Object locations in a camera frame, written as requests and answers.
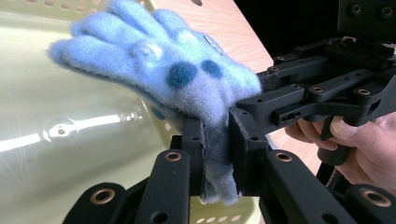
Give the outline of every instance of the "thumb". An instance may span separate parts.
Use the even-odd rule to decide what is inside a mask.
[[[382,162],[389,158],[395,140],[378,125],[369,121],[359,127],[347,125],[343,118],[334,117],[331,132],[343,145],[356,147],[373,162]]]

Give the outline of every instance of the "human hand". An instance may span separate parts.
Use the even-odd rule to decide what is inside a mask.
[[[310,123],[300,119],[285,129],[289,136],[318,147],[335,150],[337,144],[350,149],[346,161],[335,168],[351,184],[371,184],[396,195],[396,112],[352,127],[334,117],[333,137],[320,140],[323,121]]]

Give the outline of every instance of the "wooden surface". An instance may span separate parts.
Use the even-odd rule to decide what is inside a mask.
[[[159,8],[168,8],[179,14],[189,26],[211,35],[234,60],[259,73],[273,64],[260,39],[232,0],[202,0],[201,7],[191,0],[157,0]],[[270,133],[281,149],[299,156],[316,173],[320,162],[317,147],[288,137],[284,130]]]

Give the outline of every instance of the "blue polka dot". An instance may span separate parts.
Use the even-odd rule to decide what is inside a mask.
[[[210,74],[210,76],[216,78],[222,78],[221,68],[217,63],[211,60],[206,60],[202,62],[201,66],[202,69],[204,69],[204,71]]]
[[[167,81],[171,87],[180,89],[191,83],[197,74],[198,69],[194,64],[186,62],[175,63],[169,71]]]
[[[152,114],[157,117],[157,119],[164,120],[165,116],[155,107],[151,108]]]

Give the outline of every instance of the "fuzzy fabric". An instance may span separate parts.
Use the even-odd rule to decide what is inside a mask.
[[[57,64],[129,86],[150,101],[159,119],[178,130],[183,114],[203,121],[203,201],[236,202],[228,110],[236,101],[262,92],[256,74],[175,12],[148,12],[132,0],[109,1],[106,11],[75,22],[71,33],[71,39],[49,48]]]

